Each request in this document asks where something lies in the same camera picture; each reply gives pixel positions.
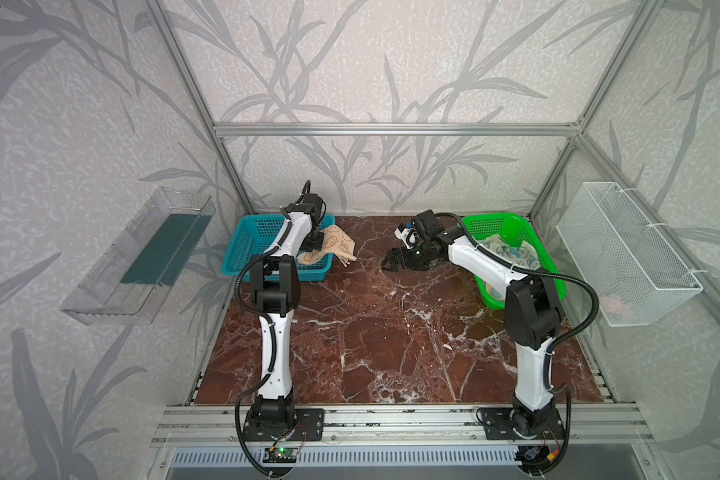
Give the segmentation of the right wired connector board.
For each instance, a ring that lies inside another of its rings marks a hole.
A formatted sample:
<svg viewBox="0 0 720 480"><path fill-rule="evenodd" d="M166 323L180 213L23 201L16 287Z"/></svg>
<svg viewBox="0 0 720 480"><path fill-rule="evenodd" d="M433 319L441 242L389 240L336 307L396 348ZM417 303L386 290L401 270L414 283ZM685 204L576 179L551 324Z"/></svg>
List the right wired connector board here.
<svg viewBox="0 0 720 480"><path fill-rule="evenodd" d="M548 446L520 446L516 460L523 465L531 467L546 467L554 463L559 455L559 449Z"/></svg>

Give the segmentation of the green plastic basket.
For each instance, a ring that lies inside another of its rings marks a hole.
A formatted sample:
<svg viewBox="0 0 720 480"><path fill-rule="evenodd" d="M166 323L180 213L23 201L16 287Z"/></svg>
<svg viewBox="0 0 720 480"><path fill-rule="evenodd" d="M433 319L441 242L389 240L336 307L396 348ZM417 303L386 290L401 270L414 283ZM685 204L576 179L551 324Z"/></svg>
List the green plastic basket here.
<svg viewBox="0 0 720 480"><path fill-rule="evenodd" d="M512 213L491 213L464 217L463 223L477 241L494 234L499 234L511 246L519 246L522 241L527 241L539 255L541 264L539 268L552 273L558 272L546 247L531 224L523 217Z"/></svg>

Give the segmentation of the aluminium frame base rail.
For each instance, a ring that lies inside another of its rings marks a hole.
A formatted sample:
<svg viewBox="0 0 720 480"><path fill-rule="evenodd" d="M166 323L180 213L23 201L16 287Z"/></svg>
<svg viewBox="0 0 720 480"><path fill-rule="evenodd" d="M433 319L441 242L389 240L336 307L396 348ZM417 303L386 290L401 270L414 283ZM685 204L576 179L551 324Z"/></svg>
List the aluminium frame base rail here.
<svg viewBox="0 0 720 480"><path fill-rule="evenodd" d="M325 411L320 441L302 447L297 464L346 466L492 466L516 462L520 446L556 447L571 459L576 445L631 447L647 479L670 479L669 470L638 406L634 403L558 407L566 422L562 440L487 440L478 423L478 405L331 404L302 406ZM250 467L236 436L246 413L226 406L167 408L150 444L140 478L164 479L171 467Z"/></svg>

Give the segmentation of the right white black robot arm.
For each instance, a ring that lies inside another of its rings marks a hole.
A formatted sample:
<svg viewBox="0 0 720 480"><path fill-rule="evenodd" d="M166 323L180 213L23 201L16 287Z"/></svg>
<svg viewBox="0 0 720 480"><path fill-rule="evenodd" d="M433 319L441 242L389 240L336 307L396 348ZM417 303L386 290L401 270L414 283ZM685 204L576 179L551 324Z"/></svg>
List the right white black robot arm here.
<svg viewBox="0 0 720 480"><path fill-rule="evenodd" d="M517 351L517 383L512 422L531 437L556 412L551 360L557 346L585 330L596 318L600 299L586 281L543 268L530 269L483 246L457 215L426 210L395 230L403 242L388 251L381 268L425 271L442 261L462 267L503 294L505 330ZM560 334L563 309L555 282L581 287L590 297L590 312L578 326Z"/></svg>

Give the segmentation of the teal plastic basket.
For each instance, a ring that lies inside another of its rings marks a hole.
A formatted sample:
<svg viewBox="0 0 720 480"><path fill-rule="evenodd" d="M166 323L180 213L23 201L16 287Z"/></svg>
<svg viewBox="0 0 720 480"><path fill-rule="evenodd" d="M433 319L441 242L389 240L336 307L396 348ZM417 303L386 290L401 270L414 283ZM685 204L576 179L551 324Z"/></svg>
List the teal plastic basket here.
<svg viewBox="0 0 720 480"><path fill-rule="evenodd" d="M281 214L247 215L238 222L225 252L221 273L236 277L250 258L266 251L278 237L285 221ZM327 254L311 265L297 264L299 280L323 281L333 263L334 255Z"/></svg>

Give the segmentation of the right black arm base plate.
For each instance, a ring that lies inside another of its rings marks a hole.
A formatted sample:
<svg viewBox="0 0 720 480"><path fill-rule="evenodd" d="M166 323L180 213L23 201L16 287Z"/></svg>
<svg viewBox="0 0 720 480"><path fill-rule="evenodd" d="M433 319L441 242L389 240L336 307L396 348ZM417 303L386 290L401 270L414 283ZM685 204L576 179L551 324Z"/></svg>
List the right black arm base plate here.
<svg viewBox="0 0 720 480"><path fill-rule="evenodd" d="M536 411L522 405L481 407L476 416L487 440L562 440L566 435L566 422L554 405Z"/></svg>

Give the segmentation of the clear plastic wall shelf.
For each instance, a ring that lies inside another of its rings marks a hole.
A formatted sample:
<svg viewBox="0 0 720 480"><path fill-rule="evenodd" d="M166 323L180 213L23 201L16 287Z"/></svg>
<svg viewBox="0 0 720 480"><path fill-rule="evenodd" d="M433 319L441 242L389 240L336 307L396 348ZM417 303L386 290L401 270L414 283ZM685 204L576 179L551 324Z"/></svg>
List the clear plastic wall shelf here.
<svg viewBox="0 0 720 480"><path fill-rule="evenodd" d="M61 311L86 326L151 324L215 213L209 194L157 188Z"/></svg>

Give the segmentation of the orange bunny towel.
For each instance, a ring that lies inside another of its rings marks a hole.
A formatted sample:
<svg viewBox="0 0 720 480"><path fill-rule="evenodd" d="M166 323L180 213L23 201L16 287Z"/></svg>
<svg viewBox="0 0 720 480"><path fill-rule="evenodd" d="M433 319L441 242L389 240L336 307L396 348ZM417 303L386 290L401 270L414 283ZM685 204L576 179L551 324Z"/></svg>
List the orange bunny towel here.
<svg viewBox="0 0 720 480"><path fill-rule="evenodd" d="M315 251L300 253L297 257L300 264L313 265L330 254L336 256L344 266L357 260L354 255L355 241L338 225L330 225L324 228L322 233L322 246Z"/></svg>

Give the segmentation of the blue bunny towel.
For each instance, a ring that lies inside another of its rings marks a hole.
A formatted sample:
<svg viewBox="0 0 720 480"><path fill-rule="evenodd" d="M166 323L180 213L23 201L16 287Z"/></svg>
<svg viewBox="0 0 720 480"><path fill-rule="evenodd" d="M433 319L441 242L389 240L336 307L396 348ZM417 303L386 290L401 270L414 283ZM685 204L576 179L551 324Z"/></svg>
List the blue bunny towel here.
<svg viewBox="0 0 720 480"><path fill-rule="evenodd" d="M511 246L499 234L494 234L479 240L478 243L517 266L531 270L537 270L541 266L536 249L527 241L522 241L519 246Z"/></svg>

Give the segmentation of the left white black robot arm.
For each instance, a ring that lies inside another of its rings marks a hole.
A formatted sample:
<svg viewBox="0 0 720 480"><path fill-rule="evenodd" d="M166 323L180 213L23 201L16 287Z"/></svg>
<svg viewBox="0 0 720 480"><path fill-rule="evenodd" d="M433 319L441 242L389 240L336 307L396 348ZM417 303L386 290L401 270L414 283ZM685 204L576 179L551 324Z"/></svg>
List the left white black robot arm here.
<svg viewBox="0 0 720 480"><path fill-rule="evenodd" d="M290 375L290 330L301 284L297 256L304 245L322 241L319 225L325 202L306 181L299 197L280 209L281 228L264 252L254 255L235 281L234 298L257 316L262 330L261 379L253 396L250 422L292 429L296 422Z"/></svg>

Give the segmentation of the green lit circuit board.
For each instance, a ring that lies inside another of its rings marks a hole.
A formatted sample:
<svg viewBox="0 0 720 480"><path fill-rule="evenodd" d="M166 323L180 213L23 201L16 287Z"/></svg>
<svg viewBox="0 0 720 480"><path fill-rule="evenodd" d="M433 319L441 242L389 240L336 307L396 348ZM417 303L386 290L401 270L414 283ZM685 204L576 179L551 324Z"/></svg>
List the green lit circuit board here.
<svg viewBox="0 0 720 480"><path fill-rule="evenodd" d="M297 462L299 453L299 447L272 446L264 449L262 461L265 464L292 464Z"/></svg>

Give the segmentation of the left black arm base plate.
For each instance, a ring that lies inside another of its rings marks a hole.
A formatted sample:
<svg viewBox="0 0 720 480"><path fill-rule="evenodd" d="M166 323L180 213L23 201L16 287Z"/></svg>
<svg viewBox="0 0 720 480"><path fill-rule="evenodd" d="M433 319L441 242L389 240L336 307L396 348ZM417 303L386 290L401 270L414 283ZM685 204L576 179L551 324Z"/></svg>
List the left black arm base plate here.
<svg viewBox="0 0 720 480"><path fill-rule="evenodd" d="M296 408L283 414L264 414L251 409L245 418L246 441L320 441L325 411L318 408Z"/></svg>

